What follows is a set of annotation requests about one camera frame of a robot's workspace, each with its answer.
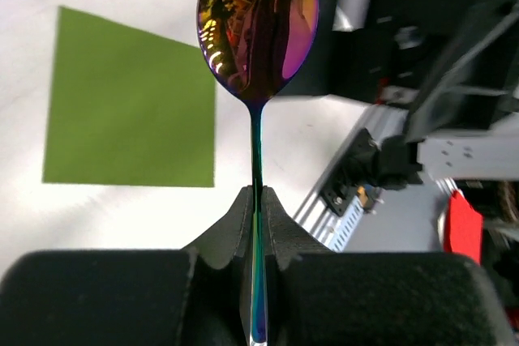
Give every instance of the white table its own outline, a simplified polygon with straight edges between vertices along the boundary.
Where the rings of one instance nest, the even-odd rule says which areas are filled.
[[[41,183],[58,6],[196,45],[196,0],[0,0],[0,275],[53,248],[180,248],[251,183],[247,112],[217,94],[216,187]],[[364,107],[333,98],[273,101],[264,114],[264,182],[292,215]]]

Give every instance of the green paper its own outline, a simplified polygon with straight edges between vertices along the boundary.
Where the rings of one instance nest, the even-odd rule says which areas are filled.
[[[43,181],[214,186],[215,89],[199,48],[61,8]]]

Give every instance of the hole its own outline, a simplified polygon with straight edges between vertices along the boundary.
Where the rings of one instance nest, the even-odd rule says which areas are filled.
[[[514,2],[505,2],[501,4],[499,7],[497,7],[497,15],[499,16],[506,16],[512,12]]]

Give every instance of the spoon handle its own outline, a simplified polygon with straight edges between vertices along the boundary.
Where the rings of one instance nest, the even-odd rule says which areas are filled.
[[[252,301],[251,336],[256,343],[267,341],[267,286],[265,282],[265,257],[262,239],[261,194],[263,172],[261,167],[261,113],[251,109],[252,191],[254,215],[252,217]]]

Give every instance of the iridescent spoon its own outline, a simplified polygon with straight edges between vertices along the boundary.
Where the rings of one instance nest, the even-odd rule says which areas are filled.
[[[199,0],[200,48],[218,82],[251,114],[252,236],[251,337],[267,340],[267,291],[261,239],[261,113],[307,57],[318,0]]]

